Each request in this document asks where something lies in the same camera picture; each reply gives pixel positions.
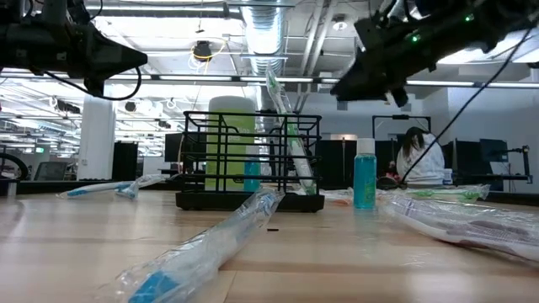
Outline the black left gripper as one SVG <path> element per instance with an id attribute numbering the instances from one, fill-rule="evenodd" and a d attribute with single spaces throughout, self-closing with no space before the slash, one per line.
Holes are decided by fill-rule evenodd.
<path id="1" fill-rule="evenodd" d="M 117 43 L 102 35 L 92 24 L 63 20 L 56 29 L 57 71 L 71 78 L 82 78 L 86 91 L 93 96 L 104 94 L 104 81 L 118 74 L 134 70 L 147 63 L 143 52 Z M 118 62 L 99 70 L 98 62 Z"/>

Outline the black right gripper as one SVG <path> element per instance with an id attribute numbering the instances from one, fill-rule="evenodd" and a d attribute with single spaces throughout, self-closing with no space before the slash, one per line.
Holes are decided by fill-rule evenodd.
<path id="1" fill-rule="evenodd" d="M 422 19 L 408 16 L 375 15 L 355 22 L 362 44 L 355 63 L 332 88 L 338 101 L 387 101 L 392 97 L 399 108 L 408 103 L 405 77 L 394 66 L 403 59 L 411 34 L 423 25 Z"/>

